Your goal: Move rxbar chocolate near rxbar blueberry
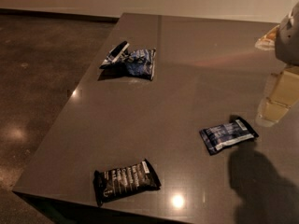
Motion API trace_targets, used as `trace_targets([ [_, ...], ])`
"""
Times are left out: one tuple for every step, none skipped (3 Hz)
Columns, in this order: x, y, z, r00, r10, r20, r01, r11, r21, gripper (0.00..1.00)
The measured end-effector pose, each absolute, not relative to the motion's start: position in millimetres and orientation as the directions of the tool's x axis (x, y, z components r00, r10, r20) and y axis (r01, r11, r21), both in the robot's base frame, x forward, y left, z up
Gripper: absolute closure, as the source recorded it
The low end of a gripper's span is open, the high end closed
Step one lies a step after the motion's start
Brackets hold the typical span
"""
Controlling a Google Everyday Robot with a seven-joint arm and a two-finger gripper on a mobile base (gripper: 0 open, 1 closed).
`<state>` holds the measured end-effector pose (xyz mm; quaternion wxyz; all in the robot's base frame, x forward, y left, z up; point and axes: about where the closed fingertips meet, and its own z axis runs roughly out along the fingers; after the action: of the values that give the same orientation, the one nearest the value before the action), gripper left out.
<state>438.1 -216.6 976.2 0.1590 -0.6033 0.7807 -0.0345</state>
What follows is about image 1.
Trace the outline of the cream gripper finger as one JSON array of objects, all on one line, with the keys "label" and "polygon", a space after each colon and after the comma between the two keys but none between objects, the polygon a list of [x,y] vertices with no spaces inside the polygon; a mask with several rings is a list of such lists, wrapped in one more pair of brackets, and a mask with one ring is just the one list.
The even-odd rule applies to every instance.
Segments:
[{"label": "cream gripper finger", "polygon": [[267,79],[255,121],[260,126],[271,127],[298,101],[299,67],[287,65],[279,74],[271,74]]},{"label": "cream gripper finger", "polygon": [[275,42],[277,38],[279,26],[275,26],[270,31],[268,31],[265,35],[260,37],[256,43],[255,47],[261,50],[274,50],[275,49]]}]

